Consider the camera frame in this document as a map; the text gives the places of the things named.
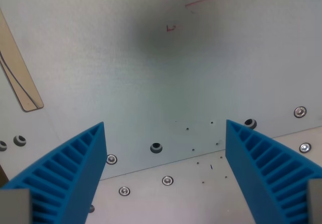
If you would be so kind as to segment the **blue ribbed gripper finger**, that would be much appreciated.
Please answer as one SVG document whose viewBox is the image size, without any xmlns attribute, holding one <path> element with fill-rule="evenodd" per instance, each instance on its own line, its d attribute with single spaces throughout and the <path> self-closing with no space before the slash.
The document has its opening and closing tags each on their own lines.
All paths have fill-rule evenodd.
<svg viewBox="0 0 322 224">
<path fill-rule="evenodd" d="M 321 167 L 287 146 L 227 120 L 225 157 L 255 223 L 308 223 L 307 184 Z"/>
<path fill-rule="evenodd" d="M 31 192 L 32 223 L 85 223 L 106 160 L 100 122 L 38 159 L 3 189 Z"/>
</svg>

